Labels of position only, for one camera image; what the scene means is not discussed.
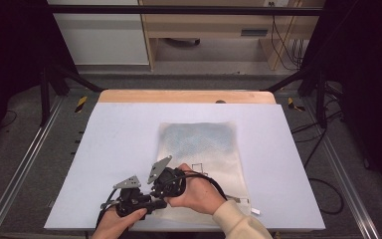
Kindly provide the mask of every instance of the person's right hand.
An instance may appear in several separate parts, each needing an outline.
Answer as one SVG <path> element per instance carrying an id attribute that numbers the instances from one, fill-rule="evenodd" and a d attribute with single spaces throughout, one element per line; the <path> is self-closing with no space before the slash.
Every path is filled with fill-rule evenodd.
<path id="1" fill-rule="evenodd" d="M 185 174 L 192 170 L 185 163 L 178 168 L 185 171 Z M 182 195 L 165 198 L 172 207 L 188 207 L 200 213 L 213 215 L 226 201 L 208 180 L 199 177 L 188 177 L 186 180 L 187 186 Z"/>

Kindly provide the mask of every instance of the black pole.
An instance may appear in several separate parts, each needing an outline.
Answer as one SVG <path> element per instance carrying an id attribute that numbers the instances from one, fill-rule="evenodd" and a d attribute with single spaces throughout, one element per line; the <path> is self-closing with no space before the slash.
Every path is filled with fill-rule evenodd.
<path id="1" fill-rule="evenodd" d="M 136 6 L 136 5 L 27 5 L 31 10 L 71 14 L 180 14 L 180 15 L 275 15 L 322 16 L 335 11 L 322 8 L 230 7 L 230 6 Z"/>

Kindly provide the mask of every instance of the gray floor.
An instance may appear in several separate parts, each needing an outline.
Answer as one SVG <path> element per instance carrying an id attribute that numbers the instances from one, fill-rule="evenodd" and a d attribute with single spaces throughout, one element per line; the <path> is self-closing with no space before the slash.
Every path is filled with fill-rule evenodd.
<path id="1" fill-rule="evenodd" d="M 162 42 L 162 51 L 159 51 L 156 64 L 158 68 L 153 72 L 133 70 L 124 71 L 122 75 L 117 72 L 104 75 L 101 72 L 99 74 L 88 72 L 89 74 L 84 76 L 102 87 L 117 89 L 258 90 L 271 86 L 291 73 L 281 69 L 276 72 L 268 70 L 266 59 L 253 52 L 247 52 L 248 46 L 261 50 L 254 41 L 202 40 L 198 47 Z M 222 54 L 226 59 L 224 61 L 221 60 Z M 56 232 L 43 229 L 51 210 L 49 203 L 58 196 L 74 159 L 74 153 L 78 147 L 77 141 L 82 137 L 81 131 L 85 130 L 98 97 L 98 94 L 77 89 L 75 84 L 72 86 L 73 89 L 64 98 L 61 112 L 0 227 L 1 238 L 11 238 L 11 236 L 12 238 L 39 238 L 43 235 L 83 237 L 83 232 Z M 295 87 L 297 83 L 276 94 L 277 102 L 284 107 L 289 128 L 312 122 L 308 112 L 289 109 L 287 106 L 289 97 L 293 98 L 296 106 L 302 107 L 304 104 L 295 94 Z M 88 96 L 88 101 L 81 113 L 74 113 L 81 96 Z M 328 107 L 328 115 L 339 111 L 337 103 L 331 103 Z M 0 197 L 38 130 L 41 115 L 39 88 L 32 88 L 13 97 L 8 110 L 15 112 L 17 117 L 11 124 L 0 129 Z M 9 112 L 3 119 L 3 124 L 10 122 L 14 116 L 14 113 Z M 317 135 L 314 129 L 309 129 L 296 134 L 294 138 L 295 141 L 302 141 Z M 332 121 L 329 124 L 327 136 L 338 152 L 382 238 L 382 176 L 377 171 L 364 168 L 362 155 L 344 121 L 340 119 Z M 302 161 L 307 159 L 315 143 L 316 139 L 296 143 Z M 323 179 L 339 188 L 322 146 L 313 155 L 307 167 L 307 175 Z M 315 182 L 312 187 L 321 208 L 337 209 L 338 198 L 332 190 Z M 322 214 L 322 216 L 327 229 L 309 233 L 283 232 L 281 237 L 363 238 L 347 203 L 340 214 Z M 148 235 L 131 235 L 131 238 L 145 238 L 145 236 Z M 209 236 L 222 237 L 219 234 L 202 234 L 199 238 Z"/>

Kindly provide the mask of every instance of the white tabletop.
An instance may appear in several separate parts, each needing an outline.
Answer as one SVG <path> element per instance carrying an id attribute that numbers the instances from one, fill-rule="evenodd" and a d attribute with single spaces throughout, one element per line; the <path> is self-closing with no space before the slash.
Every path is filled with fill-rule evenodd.
<path id="1" fill-rule="evenodd" d="M 97 103 L 47 229 L 94 229 L 112 186 L 137 175 L 142 191 L 157 158 L 162 122 L 223 122 L 237 126 L 237 144 L 254 215 L 268 229 L 324 229 L 311 187 L 280 105 Z M 216 231 L 147 215 L 137 231 Z"/>

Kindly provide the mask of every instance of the beige sleeve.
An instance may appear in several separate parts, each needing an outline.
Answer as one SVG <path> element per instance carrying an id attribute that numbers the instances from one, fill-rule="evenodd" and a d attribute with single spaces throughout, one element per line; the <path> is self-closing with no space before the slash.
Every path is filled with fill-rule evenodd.
<path id="1" fill-rule="evenodd" d="M 222 228 L 226 238 L 272 238 L 259 220 L 242 213 L 232 200 L 223 203 L 217 209 L 213 214 L 213 220 Z"/>

